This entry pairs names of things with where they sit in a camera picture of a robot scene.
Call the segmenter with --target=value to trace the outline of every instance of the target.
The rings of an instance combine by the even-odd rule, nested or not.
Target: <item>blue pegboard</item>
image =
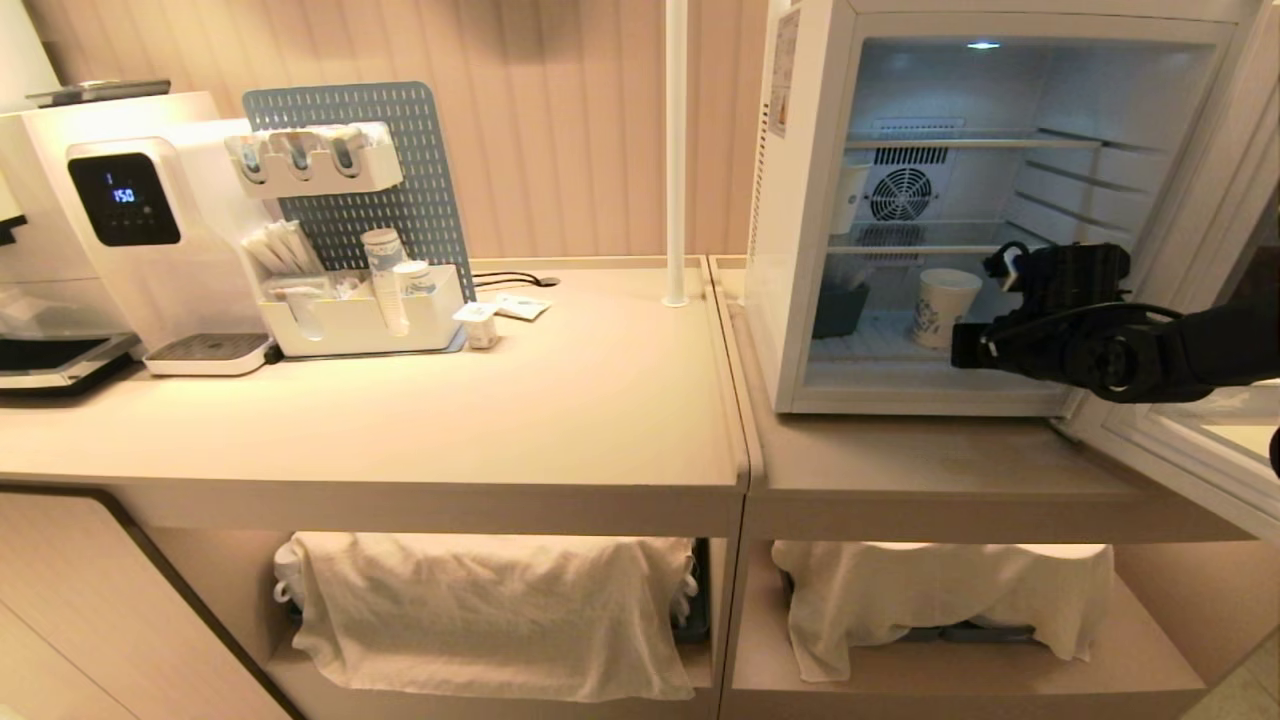
[[[404,182],[379,192],[282,197],[280,210],[302,223],[330,270],[367,268],[360,233],[392,227],[415,260],[457,265],[462,296],[476,299],[431,88],[421,82],[381,82],[251,90],[244,94],[244,113],[255,131],[387,123]]]

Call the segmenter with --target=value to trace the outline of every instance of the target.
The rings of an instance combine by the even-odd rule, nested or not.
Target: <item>white cloth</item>
[[[296,533],[289,544],[306,597],[293,647],[344,688],[694,696],[668,619],[692,582],[690,539]]]
[[[1111,597],[1107,544],[773,543],[795,579],[788,626],[800,678],[850,676],[849,647],[965,620],[1036,628],[1062,660],[1088,660]]]
[[[302,610],[307,603],[307,591],[302,578],[302,556],[298,555],[297,547],[291,539],[275,551],[274,564],[278,582],[271,596],[275,602],[293,602],[298,610]],[[689,559],[689,564],[692,569],[692,559]],[[686,571],[676,594],[671,597],[671,619],[681,628],[687,624],[689,615],[692,612],[689,602],[692,597],[698,597],[698,580]]]

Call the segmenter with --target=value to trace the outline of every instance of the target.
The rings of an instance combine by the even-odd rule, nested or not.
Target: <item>floor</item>
[[[1280,719],[1280,633],[1183,720]]]

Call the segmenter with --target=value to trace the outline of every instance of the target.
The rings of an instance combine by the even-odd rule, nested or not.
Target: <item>striped wall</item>
[[[26,0],[64,82],[421,79],[475,256],[663,251],[660,0]],[[745,251],[767,0],[690,0],[689,247]]]

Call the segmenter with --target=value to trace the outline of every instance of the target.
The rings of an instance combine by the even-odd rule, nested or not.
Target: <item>cabinet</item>
[[[753,459],[721,717],[1171,720],[1275,630],[1280,548],[1043,420],[774,413],[744,266],[713,259]],[[1116,577],[1089,662],[895,643],[805,683],[774,539],[1110,543]]]
[[[41,717],[289,720],[108,506],[0,492],[5,702]]]
[[[0,407],[0,475],[116,496],[310,720],[713,720],[748,459],[705,259],[689,259],[678,311],[653,292],[662,259],[474,266],[561,278],[539,293],[553,309],[499,320],[503,340],[485,352],[282,363],[236,379],[138,373],[70,409],[13,402]],[[710,639],[681,647],[695,697],[337,687],[293,650],[270,600],[273,553],[294,530],[708,538]]]

